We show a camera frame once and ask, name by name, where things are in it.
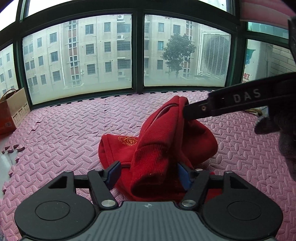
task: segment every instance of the pink foam mat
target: pink foam mat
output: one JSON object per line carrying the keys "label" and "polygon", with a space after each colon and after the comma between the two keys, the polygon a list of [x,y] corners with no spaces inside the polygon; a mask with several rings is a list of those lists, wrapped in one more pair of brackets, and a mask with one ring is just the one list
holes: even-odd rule
{"label": "pink foam mat", "polygon": [[[65,170],[79,175],[102,167],[97,151],[101,136],[107,133],[138,136],[148,116],[174,95],[196,102],[205,99],[207,92],[108,97],[32,111],[2,150],[20,151],[0,200],[0,228],[7,240],[21,237],[14,223],[14,211],[21,201]],[[201,119],[215,135],[219,148],[200,167],[217,175],[232,170],[276,201],[284,214],[277,239],[294,241],[296,183],[279,154],[278,135],[255,135],[256,120],[256,116],[247,112]],[[77,193],[90,199],[88,190],[80,189]],[[126,200],[116,189],[112,194],[119,202]]]}

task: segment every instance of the embroidered logo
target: embroidered logo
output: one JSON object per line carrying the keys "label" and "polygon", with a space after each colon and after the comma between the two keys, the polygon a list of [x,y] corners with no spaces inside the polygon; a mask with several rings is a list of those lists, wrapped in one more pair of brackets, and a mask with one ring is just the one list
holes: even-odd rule
{"label": "embroidered logo", "polygon": [[137,143],[137,140],[134,137],[118,137],[118,140],[120,140],[122,144],[125,144],[128,146],[132,146]]}

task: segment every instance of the pink roller blind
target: pink roller blind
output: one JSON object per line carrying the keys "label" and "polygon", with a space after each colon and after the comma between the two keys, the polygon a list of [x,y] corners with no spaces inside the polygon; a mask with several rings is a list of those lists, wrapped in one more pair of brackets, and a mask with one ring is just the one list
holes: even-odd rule
{"label": "pink roller blind", "polygon": [[288,29],[296,14],[281,0],[241,0],[241,20]]}

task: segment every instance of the air conditioner outdoor unit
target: air conditioner outdoor unit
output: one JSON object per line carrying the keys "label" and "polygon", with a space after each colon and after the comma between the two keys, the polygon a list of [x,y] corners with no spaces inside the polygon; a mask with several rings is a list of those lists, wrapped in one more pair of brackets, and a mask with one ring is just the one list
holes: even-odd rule
{"label": "air conditioner outdoor unit", "polygon": [[124,70],[118,71],[118,76],[124,76]]}
{"label": "air conditioner outdoor unit", "polygon": [[123,14],[117,15],[117,20],[124,20]]}

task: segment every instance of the red garment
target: red garment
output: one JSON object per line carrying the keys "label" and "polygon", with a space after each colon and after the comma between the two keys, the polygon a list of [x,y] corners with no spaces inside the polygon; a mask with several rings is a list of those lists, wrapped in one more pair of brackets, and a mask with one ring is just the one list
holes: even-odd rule
{"label": "red garment", "polygon": [[104,168],[121,162],[115,186],[130,200],[179,202],[185,191],[177,162],[194,168],[216,154],[211,131],[197,120],[184,120],[186,104],[187,98],[173,97],[144,122],[139,137],[102,136],[100,161]]}

